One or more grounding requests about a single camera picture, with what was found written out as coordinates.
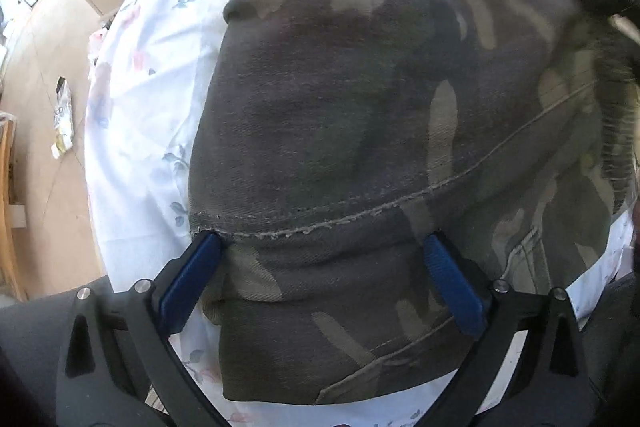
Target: white floral bedsheet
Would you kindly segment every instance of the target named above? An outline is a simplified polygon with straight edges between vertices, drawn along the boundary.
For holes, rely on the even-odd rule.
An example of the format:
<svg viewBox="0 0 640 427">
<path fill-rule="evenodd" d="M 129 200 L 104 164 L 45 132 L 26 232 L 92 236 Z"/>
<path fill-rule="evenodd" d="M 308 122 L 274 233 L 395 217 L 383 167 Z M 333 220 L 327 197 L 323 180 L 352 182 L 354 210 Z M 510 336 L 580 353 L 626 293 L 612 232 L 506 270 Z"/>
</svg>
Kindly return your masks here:
<svg viewBox="0 0 640 427">
<path fill-rule="evenodd" d="M 85 156 L 94 232 L 116 291 L 150 278 L 190 243 L 187 176 L 191 148 L 225 31 L 227 0 L 126 0 L 90 75 Z M 593 308 L 630 240 L 623 216 L 607 253 L 570 294 L 580 315 Z M 172 345 L 206 396 L 232 425 L 250 427 L 410 427 L 452 374 L 375 399 L 342 405 L 235 403 L 222 396 L 218 329 L 196 310 Z M 505 364 L 516 360 L 518 345 Z M 504 386 L 497 383 L 487 404 Z"/>
</svg>

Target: tiled floor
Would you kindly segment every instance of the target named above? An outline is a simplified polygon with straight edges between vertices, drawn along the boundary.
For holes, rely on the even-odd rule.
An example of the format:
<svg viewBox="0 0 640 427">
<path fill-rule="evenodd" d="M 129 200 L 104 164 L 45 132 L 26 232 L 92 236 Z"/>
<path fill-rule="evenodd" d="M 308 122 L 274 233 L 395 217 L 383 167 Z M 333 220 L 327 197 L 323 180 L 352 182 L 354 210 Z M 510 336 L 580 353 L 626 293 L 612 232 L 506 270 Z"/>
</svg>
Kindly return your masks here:
<svg viewBox="0 0 640 427">
<path fill-rule="evenodd" d="M 58 293 L 101 275 L 84 181 L 84 109 L 89 88 L 87 39 L 100 27 L 84 0 L 39 0 L 4 68 L 0 110 L 17 117 L 15 199 L 27 228 L 14 229 L 18 265 L 31 298 Z M 56 82 L 70 86 L 74 148 L 53 159 Z"/>
</svg>

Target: metal screw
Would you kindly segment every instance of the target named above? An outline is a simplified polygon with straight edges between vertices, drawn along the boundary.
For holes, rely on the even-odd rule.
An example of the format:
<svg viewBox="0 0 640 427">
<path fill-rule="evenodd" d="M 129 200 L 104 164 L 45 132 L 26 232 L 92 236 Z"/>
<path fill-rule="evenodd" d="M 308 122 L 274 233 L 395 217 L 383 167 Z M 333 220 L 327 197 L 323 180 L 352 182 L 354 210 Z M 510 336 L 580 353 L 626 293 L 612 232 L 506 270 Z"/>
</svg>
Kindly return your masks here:
<svg viewBox="0 0 640 427">
<path fill-rule="evenodd" d="M 504 279 L 496 279 L 494 281 L 494 291 L 498 293 L 507 293 L 509 291 L 509 283 Z"/>
<path fill-rule="evenodd" d="M 559 301 L 566 301 L 566 291 L 562 288 L 553 288 L 551 294 L 554 296 L 554 299 Z"/>
<path fill-rule="evenodd" d="M 84 301 L 86 298 L 89 297 L 89 295 L 91 295 L 91 288 L 80 288 L 78 290 L 78 294 L 77 297 L 81 300 Z"/>
<path fill-rule="evenodd" d="M 138 293 L 145 293 L 151 288 L 151 281 L 149 279 L 140 279 L 133 285 L 133 289 Z"/>
</svg>

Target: bed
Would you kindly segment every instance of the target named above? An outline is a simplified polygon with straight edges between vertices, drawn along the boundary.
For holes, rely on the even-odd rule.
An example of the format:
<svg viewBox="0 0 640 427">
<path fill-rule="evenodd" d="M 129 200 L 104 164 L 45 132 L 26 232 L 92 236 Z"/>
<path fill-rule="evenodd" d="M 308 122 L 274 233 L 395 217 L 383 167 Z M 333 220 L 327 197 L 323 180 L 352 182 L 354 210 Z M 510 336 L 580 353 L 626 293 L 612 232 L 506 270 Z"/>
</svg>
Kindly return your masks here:
<svg viewBox="0 0 640 427">
<path fill-rule="evenodd" d="M 225 32 L 226 1 L 125 0 L 111 28 L 91 36 L 86 181 L 95 238 L 115 291 L 152 279 L 191 241 L 191 149 Z M 606 253 L 568 289 L 578 319 L 593 310 L 631 236 L 625 214 L 611 228 Z M 218 337 L 196 309 L 170 342 L 232 425 L 410 427 L 453 375 L 357 403 L 235 403 L 222 396 Z M 513 343 L 485 408 L 500 400 L 523 341 Z"/>
</svg>

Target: folded camouflage garment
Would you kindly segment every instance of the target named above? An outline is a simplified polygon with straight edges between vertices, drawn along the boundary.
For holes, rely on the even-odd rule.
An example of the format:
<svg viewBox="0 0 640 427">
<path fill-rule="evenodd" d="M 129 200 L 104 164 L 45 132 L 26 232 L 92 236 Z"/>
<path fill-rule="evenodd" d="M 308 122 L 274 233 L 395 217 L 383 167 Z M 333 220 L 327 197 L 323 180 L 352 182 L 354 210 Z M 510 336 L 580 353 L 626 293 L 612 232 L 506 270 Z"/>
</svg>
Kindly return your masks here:
<svg viewBox="0 0 640 427">
<path fill-rule="evenodd" d="M 520 291 L 567 286 L 635 199 L 629 41 L 578 0 L 231 0 L 190 221 L 224 393 L 407 389 L 470 345 L 421 244 L 444 230 Z"/>
</svg>

